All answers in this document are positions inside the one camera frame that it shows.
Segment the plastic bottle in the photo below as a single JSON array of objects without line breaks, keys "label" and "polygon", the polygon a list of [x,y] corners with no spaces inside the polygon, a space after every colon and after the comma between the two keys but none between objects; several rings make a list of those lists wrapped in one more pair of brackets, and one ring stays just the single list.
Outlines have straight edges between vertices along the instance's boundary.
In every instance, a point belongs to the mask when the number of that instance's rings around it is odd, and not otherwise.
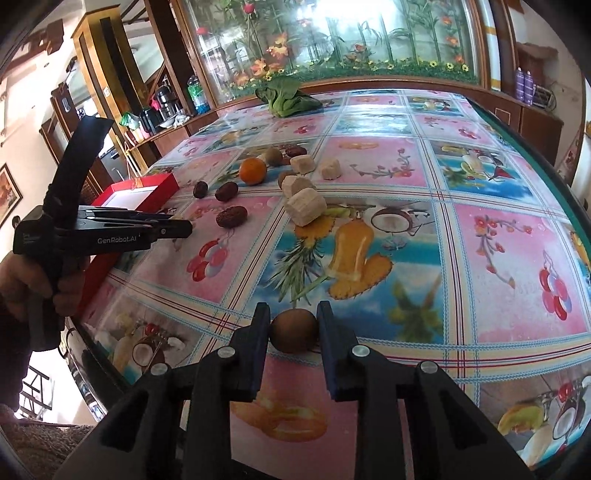
[{"label": "plastic bottle", "polygon": [[515,98],[518,99],[520,102],[525,100],[525,75],[521,70],[521,67],[517,68],[515,71]]},{"label": "plastic bottle", "polygon": [[524,101],[527,105],[534,103],[534,78],[529,70],[525,74]]},{"label": "plastic bottle", "polygon": [[191,100],[193,100],[193,104],[195,105],[195,110],[197,111],[198,115],[202,113],[209,112],[211,110],[207,99],[205,98],[205,93],[203,91],[203,87],[197,80],[197,77],[193,75],[189,78],[189,83],[187,84],[187,88],[189,90],[189,95],[191,96]]}]

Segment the metal pin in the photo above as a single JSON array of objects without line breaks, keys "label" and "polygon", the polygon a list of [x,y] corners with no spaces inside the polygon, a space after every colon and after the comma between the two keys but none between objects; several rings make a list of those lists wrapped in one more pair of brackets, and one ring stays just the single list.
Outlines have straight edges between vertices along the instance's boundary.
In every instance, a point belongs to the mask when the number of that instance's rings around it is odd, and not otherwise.
[{"label": "metal pin", "polygon": [[234,356],[236,351],[231,346],[223,346],[217,351],[219,358],[230,358]]},{"label": "metal pin", "polygon": [[369,348],[367,348],[365,345],[355,345],[351,349],[351,353],[353,353],[354,356],[368,356]]},{"label": "metal pin", "polygon": [[426,374],[433,374],[435,373],[439,367],[435,362],[431,362],[430,360],[421,363],[421,370],[423,370]]},{"label": "metal pin", "polygon": [[168,371],[168,365],[167,364],[154,364],[152,365],[152,368],[150,368],[150,373],[152,375],[164,375],[166,372]]}]

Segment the white cube chunk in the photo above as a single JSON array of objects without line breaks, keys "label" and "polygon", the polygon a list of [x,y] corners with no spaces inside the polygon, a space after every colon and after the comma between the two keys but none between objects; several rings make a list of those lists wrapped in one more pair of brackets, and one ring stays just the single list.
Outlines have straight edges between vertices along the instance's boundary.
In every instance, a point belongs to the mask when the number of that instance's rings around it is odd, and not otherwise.
[{"label": "white cube chunk", "polygon": [[314,187],[314,184],[309,179],[298,175],[288,175],[281,184],[283,195],[287,198],[293,197],[300,190],[304,189],[316,189],[316,187]]},{"label": "white cube chunk", "polygon": [[325,180],[335,180],[341,176],[340,163],[336,158],[327,158],[320,163],[320,174]]},{"label": "white cube chunk", "polygon": [[316,168],[316,163],[314,163],[314,159],[309,155],[298,155],[297,157],[292,157],[290,159],[291,168],[296,173],[306,174],[311,171],[314,171]]},{"label": "white cube chunk", "polygon": [[314,189],[300,190],[285,203],[285,211],[297,226],[306,226],[326,210],[324,197]]}]

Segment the hand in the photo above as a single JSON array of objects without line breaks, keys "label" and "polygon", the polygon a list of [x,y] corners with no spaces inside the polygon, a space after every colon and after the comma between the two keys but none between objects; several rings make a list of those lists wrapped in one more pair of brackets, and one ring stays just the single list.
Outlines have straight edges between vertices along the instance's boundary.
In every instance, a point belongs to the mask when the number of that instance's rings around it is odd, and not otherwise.
[{"label": "hand", "polygon": [[34,260],[23,255],[9,252],[0,263],[0,295],[12,315],[24,322],[27,320],[27,294],[31,290],[50,299],[56,312],[64,317],[74,315],[82,298],[85,270],[90,258],[84,258],[79,263],[79,270],[62,277],[53,296],[51,284],[43,269]]}]

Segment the kitchen appliance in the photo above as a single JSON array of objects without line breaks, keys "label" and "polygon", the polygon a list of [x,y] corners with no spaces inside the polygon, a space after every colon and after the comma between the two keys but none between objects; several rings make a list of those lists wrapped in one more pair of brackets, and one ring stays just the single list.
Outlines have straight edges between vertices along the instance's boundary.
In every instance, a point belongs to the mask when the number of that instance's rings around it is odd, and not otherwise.
[{"label": "kitchen appliance", "polygon": [[160,104],[160,114],[163,120],[168,120],[181,109],[176,95],[170,90],[168,85],[159,87],[154,93],[154,98]]},{"label": "kitchen appliance", "polygon": [[162,123],[162,118],[154,107],[146,107],[139,116],[139,121],[142,123],[144,130],[155,135],[162,131],[159,124]]}]

